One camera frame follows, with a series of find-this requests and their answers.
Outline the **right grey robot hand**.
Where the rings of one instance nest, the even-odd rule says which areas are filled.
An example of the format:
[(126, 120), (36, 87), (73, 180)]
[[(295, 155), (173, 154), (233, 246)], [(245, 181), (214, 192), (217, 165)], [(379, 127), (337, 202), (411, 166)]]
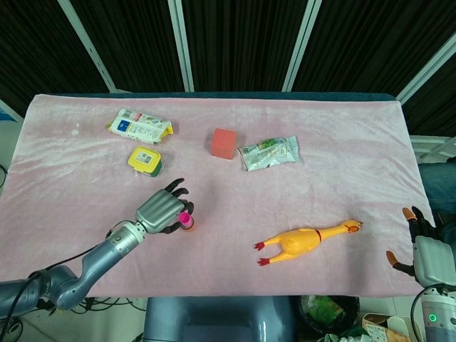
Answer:
[(446, 286), (455, 289), (455, 254), (444, 241), (440, 230), (424, 218), (417, 207), (403, 208), (413, 244), (413, 263), (397, 260), (392, 251), (386, 252), (389, 264), (413, 278), (424, 288)]

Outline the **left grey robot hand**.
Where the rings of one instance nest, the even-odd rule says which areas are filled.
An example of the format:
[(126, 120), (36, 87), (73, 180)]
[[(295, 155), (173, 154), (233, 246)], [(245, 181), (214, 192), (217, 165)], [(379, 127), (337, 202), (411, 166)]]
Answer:
[(187, 188), (177, 188), (184, 181), (184, 178), (177, 178), (158, 190), (136, 211), (136, 221), (141, 223), (148, 234), (171, 234), (184, 228), (178, 221), (178, 215), (183, 212), (192, 214), (195, 208), (191, 201), (180, 198), (189, 194)]

